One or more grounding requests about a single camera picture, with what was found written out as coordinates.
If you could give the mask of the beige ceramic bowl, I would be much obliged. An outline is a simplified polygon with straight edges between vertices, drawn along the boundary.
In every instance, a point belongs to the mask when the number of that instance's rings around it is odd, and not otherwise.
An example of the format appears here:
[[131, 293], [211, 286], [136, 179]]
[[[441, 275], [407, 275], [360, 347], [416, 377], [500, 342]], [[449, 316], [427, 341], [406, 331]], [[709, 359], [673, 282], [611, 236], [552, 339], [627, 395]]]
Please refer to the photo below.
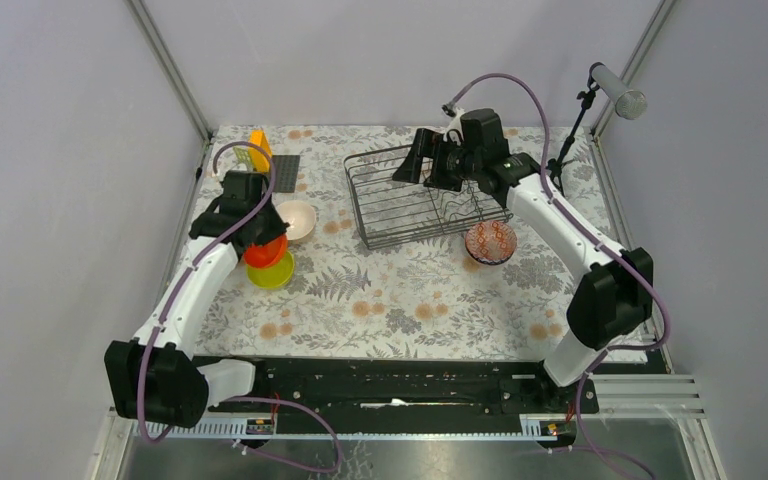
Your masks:
[[317, 213], [312, 205], [300, 200], [289, 200], [277, 205], [276, 211], [288, 224], [286, 236], [290, 242], [300, 241], [314, 230]]

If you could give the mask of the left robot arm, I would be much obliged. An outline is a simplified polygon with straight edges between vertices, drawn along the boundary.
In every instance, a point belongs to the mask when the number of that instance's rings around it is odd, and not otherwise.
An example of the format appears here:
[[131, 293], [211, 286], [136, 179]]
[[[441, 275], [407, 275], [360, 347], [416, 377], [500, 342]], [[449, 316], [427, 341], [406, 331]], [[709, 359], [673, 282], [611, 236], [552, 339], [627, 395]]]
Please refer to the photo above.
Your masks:
[[231, 171], [220, 185], [220, 195], [193, 219], [183, 260], [149, 318], [130, 340], [113, 341], [105, 352], [114, 408], [123, 418], [190, 428], [229, 399], [248, 411], [269, 401], [271, 387], [251, 362], [193, 362], [222, 283], [246, 250], [287, 230], [272, 203], [270, 175]]

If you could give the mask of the yellow plastic bowl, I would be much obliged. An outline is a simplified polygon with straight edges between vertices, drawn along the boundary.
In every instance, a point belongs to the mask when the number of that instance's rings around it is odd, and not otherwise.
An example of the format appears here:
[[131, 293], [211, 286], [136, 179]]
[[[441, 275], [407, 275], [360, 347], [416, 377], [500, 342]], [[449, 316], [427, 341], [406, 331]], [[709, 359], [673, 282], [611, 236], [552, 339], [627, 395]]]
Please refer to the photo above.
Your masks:
[[289, 283], [295, 272], [295, 258], [286, 252], [274, 265], [265, 268], [246, 267], [249, 281], [261, 289], [280, 289]]

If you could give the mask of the orange plastic bowl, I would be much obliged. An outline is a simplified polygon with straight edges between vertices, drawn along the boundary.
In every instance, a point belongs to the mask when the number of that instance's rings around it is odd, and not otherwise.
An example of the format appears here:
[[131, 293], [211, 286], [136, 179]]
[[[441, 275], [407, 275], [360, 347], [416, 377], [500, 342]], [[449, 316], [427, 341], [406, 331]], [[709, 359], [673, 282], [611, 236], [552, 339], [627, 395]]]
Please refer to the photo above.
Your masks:
[[242, 260], [252, 268], [270, 268], [283, 258], [287, 248], [287, 235], [282, 234], [267, 244], [250, 246], [243, 253]]

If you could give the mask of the wire dish rack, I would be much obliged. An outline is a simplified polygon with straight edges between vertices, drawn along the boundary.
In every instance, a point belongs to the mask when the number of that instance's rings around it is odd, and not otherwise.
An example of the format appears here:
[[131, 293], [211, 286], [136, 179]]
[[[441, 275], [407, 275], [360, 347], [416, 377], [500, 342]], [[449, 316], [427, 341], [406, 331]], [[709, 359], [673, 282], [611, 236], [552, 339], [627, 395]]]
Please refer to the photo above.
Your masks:
[[370, 250], [463, 233], [474, 224], [511, 215], [466, 182], [459, 192], [392, 179], [410, 147], [399, 145], [347, 156], [343, 167], [359, 237]]

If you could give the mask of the blue patterned bowl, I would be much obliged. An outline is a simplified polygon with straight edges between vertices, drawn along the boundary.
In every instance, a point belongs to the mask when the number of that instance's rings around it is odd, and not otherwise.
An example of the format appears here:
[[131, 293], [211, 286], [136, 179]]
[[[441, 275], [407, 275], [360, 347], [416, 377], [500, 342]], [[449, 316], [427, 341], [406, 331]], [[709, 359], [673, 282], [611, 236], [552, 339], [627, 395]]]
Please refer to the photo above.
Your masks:
[[467, 253], [478, 263], [501, 265], [514, 255], [518, 238], [504, 221], [489, 220], [473, 225], [465, 234]]

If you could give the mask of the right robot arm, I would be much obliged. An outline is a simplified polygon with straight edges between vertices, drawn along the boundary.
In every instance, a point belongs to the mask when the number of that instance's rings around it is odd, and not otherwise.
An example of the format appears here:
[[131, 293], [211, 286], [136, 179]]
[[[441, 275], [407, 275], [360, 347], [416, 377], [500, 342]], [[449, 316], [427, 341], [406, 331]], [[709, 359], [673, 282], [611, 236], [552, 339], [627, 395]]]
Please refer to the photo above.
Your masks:
[[566, 310], [568, 333], [543, 362], [535, 402], [557, 412], [573, 398], [572, 383], [615, 338], [650, 319], [653, 260], [595, 229], [545, 178], [526, 153], [512, 153], [500, 117], [483, 108], [457, 113], [448, 129], [416, 131], [397, 182], [458, 192], [476, 183], [501, 207], [532, 227], [577, 283]]

